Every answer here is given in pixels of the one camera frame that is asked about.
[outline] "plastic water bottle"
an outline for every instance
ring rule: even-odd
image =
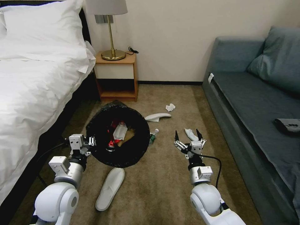
[[[150,133],[149,145],[151,145],[154,142],[158,132],[159,132],[159,130],[155,129],[154,133]]]

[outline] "gray sofa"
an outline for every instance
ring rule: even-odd
[[[299,224],[300,138],[273,120],[300,118],[300,100],[247,72],[264,41],[216,38],[203,89],[263,224]]]

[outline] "white duvet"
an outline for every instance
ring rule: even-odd
[[[84,47],[0,41],[0,204],[94,65]]]

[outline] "wooden nightstand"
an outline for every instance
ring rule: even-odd
[[[101,100],[137,101],[138,75],[135,53],[126,54],[121,60],[107,61],[101,58],[99,52],[94,69]]]

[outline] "table lamp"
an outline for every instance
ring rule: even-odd
[[[107,15],[111,49],[101,53],[102,59],[120,60],[126,57],[126,53],[113,47],[112,29],[109,15],[121,15],[128,12],[125,0],[87,0],[87,13],[94,15]]]

